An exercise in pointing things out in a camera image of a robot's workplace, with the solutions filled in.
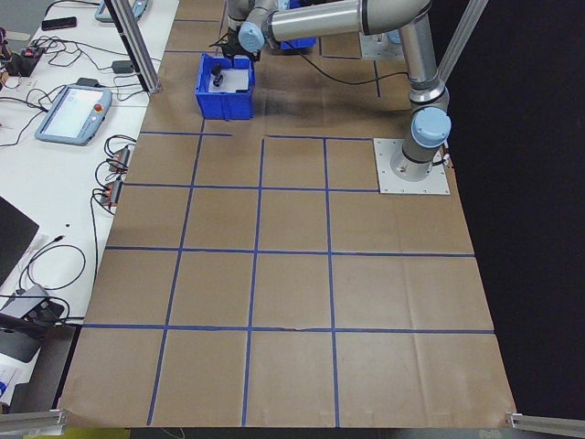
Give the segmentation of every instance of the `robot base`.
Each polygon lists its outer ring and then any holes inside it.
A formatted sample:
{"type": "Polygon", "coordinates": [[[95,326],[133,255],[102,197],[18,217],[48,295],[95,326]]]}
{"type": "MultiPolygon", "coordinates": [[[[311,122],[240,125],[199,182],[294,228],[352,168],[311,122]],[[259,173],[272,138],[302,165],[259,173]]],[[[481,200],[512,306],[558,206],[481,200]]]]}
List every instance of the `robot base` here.
{"type": "MultiPolygon", "coordinates": [[[[403,139],[374,139],[380,194],[450,195],[447,176],[442,165],[433,166],[429,175],[417,182],[403,180],[394,174],[390,168],[390,159],[394,152],[402,147],[403,142],[403,139]]],[[[437,153],[434,161],[440,160],[441,154],[437,153]]]]}

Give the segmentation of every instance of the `tablet screen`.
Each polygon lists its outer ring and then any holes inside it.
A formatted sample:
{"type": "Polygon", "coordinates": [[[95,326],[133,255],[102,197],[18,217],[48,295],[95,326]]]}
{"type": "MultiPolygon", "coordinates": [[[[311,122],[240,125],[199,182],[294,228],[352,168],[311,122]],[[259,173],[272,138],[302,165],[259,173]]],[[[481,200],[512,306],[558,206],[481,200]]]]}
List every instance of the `tablet screen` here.
{"type": "Polygon", "coordinates": [[[83,124],[93,111],[93,105],[101,99],[102,95],[102,91],[69,89],[67,95],[60,101],[44,134],[79,137],[83,124]]]}

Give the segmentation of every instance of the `dark background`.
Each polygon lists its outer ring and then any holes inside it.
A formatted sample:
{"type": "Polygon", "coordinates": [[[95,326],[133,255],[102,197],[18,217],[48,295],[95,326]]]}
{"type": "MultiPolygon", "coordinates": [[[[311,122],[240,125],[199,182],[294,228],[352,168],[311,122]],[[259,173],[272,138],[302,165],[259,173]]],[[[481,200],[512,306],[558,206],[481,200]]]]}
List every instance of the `dark background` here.
{"type": "MultiPolygon", "coordinates": [[[[466,0],[437,0],[440,60],[466,0]]],[[[491,0],[447,85],[463,209],[519,412],[585,419],[585,1],[491,0]]]]}

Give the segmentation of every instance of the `smartphone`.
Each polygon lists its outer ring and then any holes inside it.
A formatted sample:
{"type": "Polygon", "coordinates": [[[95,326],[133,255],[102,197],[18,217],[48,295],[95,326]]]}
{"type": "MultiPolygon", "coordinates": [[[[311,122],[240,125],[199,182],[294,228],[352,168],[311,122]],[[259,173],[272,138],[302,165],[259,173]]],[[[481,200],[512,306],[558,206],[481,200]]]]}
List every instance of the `smartphone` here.
{"type": "Polygon", "coordinates": [[[66,27],[75,27],[77,25],[76,16],[66,16],[65,18],[55,18],[54,20],[43,20],[40,28],[43,30],[64,29],[66,27]]]}

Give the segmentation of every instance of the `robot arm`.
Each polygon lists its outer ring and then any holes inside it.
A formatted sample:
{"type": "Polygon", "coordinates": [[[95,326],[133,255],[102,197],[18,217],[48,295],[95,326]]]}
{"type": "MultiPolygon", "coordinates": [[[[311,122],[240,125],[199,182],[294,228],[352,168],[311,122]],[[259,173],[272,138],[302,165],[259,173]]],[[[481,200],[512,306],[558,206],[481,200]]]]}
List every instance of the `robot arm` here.
{"type": "Polygon", "coordinates": [[[412,116],[402,150],[393,157],[392,170],[409,181],[425,178],[435,152],[451,130],[446,114],[449,94],[437,69],[427,15],[431,0],[343,0],[279,10],[283,1],[228,1],[230,28],[239,32],[244,50],[260,53],[267,42],[357,31],[376,35],[399,29],[409,71],[412,116]]]}

